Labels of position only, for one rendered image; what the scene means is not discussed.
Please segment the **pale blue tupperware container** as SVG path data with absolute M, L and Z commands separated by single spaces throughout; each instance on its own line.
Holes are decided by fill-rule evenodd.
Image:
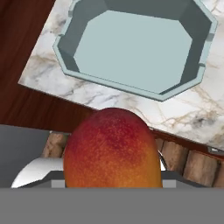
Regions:
M 201 0 L 73 0 L 64 74 L 163 102 L 201 83 L 217 21 Z

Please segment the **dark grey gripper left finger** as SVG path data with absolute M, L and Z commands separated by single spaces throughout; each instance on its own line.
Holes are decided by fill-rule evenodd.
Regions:
M 65 188 L 65 180 L 62 171 L 50 171 L 41 180 L 23 185 L 23 188 Z

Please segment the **red orange mango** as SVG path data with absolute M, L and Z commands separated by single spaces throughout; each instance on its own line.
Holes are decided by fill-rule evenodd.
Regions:
M 92 114 L 68 138 L 68 187 L 161 187 L 158 148 L 147 124 L 121 108 Z

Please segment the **white rounded object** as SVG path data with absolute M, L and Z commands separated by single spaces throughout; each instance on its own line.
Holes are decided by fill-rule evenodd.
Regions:
M 56 157 L 39 157 L 27 164 L 15 177 L 12 188 L 19 188 L 42 180 L 50 172 L 62 172 L 63 159 Z

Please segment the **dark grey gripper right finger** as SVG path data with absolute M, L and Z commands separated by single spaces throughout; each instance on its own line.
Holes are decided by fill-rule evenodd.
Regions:
M 175 171 L 162 171 L 161 172 L 163 188 L 193 188 L 203 187 L 202 184 L 192 182 L 179 175 Z

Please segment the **dark wood counter cabinet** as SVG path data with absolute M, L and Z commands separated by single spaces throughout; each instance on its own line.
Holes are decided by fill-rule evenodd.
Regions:
M 224 160 L 224 0 L 203 0 L 219 25 L 203 81 L 157 102 L 65 76 L 53 42 L 71 0 L 0 0 L 0 123 L 69 132 L 97 109 L 129 109 L 156 136 Z

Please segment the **grey flat panel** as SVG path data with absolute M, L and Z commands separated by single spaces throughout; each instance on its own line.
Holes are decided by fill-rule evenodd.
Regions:
M 18 173 L 45 148 L 49 130 L 0 124 L 0 188 L 10 188 Z

